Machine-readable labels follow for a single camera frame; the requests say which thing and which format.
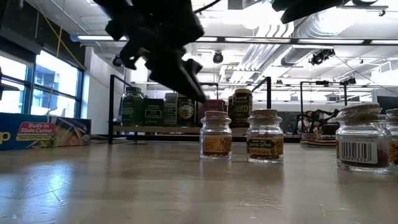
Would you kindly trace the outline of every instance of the ceiling light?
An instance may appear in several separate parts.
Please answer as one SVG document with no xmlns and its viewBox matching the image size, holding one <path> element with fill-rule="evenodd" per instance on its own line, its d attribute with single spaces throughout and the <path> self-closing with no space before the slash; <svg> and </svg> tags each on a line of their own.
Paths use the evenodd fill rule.
<svg viewBox="0 0 398 224">
<path fill-rule="evenodd" d="M 333 46 L 324 45 L 293 45 L 294 49 L 333 49 Z"/>
<path fill-rule="evenodd" d="M 363 40 L 300 39 L 300 44 L 362 44 Z"/>
<path fill-rule="evenodd" d="M 372 40 L 371 44 L 398 44 L 398 40 Z"/>
<path fill-rule="evenodd" d="M 219 86 L 249 86 L 250 84 L 246 83 L 219 83 Z"/>
<path fill-rule="evenodd" d="M 95 3 L 93 0 L 86 0 L 86 1 L 87 1 L 87 3 L 88 3 L 89 5 L 91 5 L 91 6 L 98 6 L 98 4 Z"/>
<path fill-rule="evenodd" d="M 114 41 L 111 36 L 108 35 L 78 35 L 78 41 Z M 120 38 L 121 41 L 127 41 L 127 38 L 122 37 Z"/>
<path fill-rule="evenodd" d="M 227 42 L 247 42 L 247 43 L 289 43 L 290 39 L 275 38 L 255 38 L 255 37 L 227 37 Z"/>
<path fill-rule="evenodd" d="M 196 42 L 216 42 L 217 37 L 200 37 Z"/>
</svg>

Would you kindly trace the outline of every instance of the wooden table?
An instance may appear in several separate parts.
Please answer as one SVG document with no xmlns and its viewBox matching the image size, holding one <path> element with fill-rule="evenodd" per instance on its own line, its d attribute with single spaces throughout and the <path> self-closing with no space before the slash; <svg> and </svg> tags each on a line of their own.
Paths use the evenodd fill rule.
<svg viewBox="0 0 398 224">
<path fill-rule="evenodd" d="M 200 161 L 196 143 L 0 152 L 0 223 L 398 222 L 398 178 L 285 145 L 284 164 Z"/>
</svg>

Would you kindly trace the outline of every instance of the ziploc box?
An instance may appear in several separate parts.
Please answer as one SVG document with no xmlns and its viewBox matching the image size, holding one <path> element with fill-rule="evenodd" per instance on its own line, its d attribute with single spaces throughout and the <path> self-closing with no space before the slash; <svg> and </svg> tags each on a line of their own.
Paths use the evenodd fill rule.
<svg viewBox="0 0 398 224">
<path fill-rule="evenodd" d="M 91 120 L 0 113 L 0 150 L 90 144 Z"/>
</svg>

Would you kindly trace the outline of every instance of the glass bottle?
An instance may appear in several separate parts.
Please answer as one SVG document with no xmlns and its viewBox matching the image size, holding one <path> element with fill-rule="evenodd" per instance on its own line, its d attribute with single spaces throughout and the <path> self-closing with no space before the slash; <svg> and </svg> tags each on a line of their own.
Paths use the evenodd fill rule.
<svg viewBox="0 0 398 224">
<path fill-rule="evenodd" d="M 249 162 L 280 163 L 284 160 L 284 132 L 277 110 L 254 110 L 248 118 L 246 151 Z"/>
<path fill-rule="evenodd" d="M 391 132 L 392 141 L 389 143 L 390 161 L 395 168 L 398 168 L 398 109 L 386 111 L 387 129 Z"/>
<path fill-rule="evenodd" d="M 231 159 L 232 130 L 227 112 L 207 111 L 201 119 L 201 159 Z"/>
<path fill-rule="evenodd" d="M 386 174 L 391 171 L 386 116 L 377 103 L 348 106 L 340 110 L 336 121 L 337 166 L 340 169 Z"/>
<path fill-rule="evenodd" d="M 142 123 L 142 104 L 144 97 L 138 87 L 126 87 L 123 97 L 123 126 L 140 126 Z"/>
</svg>

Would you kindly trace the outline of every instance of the security camera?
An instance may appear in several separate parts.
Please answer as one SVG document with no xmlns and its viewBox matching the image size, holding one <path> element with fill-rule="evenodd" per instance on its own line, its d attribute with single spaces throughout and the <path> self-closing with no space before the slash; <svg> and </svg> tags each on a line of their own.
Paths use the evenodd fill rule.
<svg viewBox="0 0 398 224">
<path fill-rule="evenodd" d="M 119 55 L 115 55 L 115 57 L 114 57 L 114 59 L 113 59 L 113 61 L 112 61 L 112 64 L 113 64 L 115 67 L 121 67 L 121 66 L 123 65 L 122 60 L 120 59 L 120 56 L 119 56 Z"/>
<path fill-rule="evenodd" d="M 220 51 L 217 51 L 214 54 L 213 62 L 214 63 L 221 63 L 221 62 L 223 62 L 223 60 L 224 60 L 223 54 Z"/>
</svg>

